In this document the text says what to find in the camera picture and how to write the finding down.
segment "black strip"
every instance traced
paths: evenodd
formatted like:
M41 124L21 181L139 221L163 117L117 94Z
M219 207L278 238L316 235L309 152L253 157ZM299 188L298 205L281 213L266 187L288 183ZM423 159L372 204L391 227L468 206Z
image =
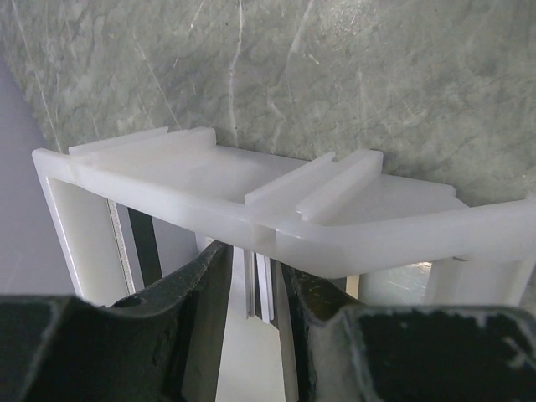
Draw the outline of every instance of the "black strip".
M158 257L157 238L152 226L152 216L131 208L128 209L128 216L131 220L137 258L140 261L143 285L148 287L162 279L162 268Z

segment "marble countertop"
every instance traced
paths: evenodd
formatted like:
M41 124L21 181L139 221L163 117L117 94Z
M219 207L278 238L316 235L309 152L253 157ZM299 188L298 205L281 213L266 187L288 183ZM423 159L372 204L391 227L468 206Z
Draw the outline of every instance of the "marble countertop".
M303 159L379 149L469 205L536 191L533 0L6 0L0 27L61 152L212 126Z

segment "white plastic container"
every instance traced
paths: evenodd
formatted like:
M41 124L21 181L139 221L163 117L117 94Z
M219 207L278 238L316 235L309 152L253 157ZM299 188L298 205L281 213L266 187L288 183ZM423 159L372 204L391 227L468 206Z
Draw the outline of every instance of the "white plastic container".
M75 289L92 302L128 294L112 200L313 275L427 261L425 302L518 304L536 264L533 198L468 208L451 186L381 174L382 152L334 156L220 147L209 128L33 153ZM381 289L380 274L360 291Z

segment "gray marble surface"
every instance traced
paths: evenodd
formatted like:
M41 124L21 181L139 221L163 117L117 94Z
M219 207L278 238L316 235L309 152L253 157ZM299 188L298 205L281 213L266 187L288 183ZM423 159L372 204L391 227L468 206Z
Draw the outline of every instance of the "gray marble surface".
M470 205L536 190L534 0L4 0L0 27L62 152L213 126L290 157L379 149Z

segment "gray wall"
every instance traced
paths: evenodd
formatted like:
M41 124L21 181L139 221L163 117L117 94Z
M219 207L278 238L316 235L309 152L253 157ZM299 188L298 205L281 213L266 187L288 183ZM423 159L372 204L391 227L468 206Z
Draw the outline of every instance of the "gray wall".
M41 131L0 55L0 293L74 292L31 152Z

